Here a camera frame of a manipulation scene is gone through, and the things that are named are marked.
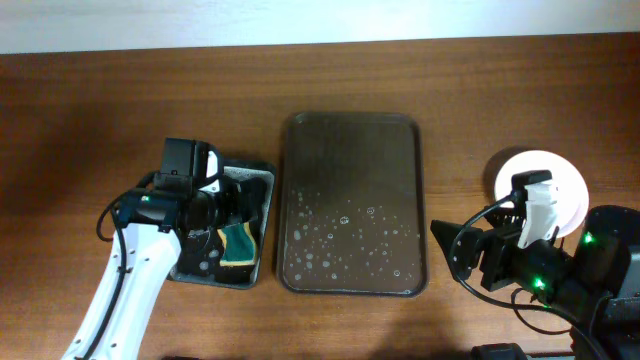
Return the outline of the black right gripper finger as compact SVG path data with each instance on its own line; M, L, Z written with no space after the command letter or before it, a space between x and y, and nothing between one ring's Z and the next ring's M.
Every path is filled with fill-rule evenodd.
M487 221L494 228L504 226L523 226L523 216L515 208L498 207L487 215Z
M441 220L432 220L430 230L443 252L452 277L455 280L467 280L478 266L484 247L484 231Z

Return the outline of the green yellow sponge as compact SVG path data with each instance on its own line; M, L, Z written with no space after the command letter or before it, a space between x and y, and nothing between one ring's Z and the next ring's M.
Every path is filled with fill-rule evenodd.
M220 228L217 233L223 245L221 266L250 266L256 263L257 244L249 222Z

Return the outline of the white plate back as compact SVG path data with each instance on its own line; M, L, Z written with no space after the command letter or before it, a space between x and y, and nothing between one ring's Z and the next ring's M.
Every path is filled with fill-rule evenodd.
M558 237L566 237L584 221L589 210L589 193L578 169L565 158L543 150L528 150L511 156L499 168L493 181L495 199L511 190L511 177L530 170L550 170L558 188Z

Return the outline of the large brown serving tray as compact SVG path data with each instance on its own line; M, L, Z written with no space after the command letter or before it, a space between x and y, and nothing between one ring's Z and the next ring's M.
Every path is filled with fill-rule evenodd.
M401 298L426 289L422 144L409 116L293 115L281 183L277 275L285 289Z

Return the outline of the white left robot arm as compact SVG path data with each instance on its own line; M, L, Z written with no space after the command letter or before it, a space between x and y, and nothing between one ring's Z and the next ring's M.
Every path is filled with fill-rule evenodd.
M111 257L64 356L134 359L164 282L245 287L259 260L267 183L224 178L226 190L193 185L134 188L111 205Z

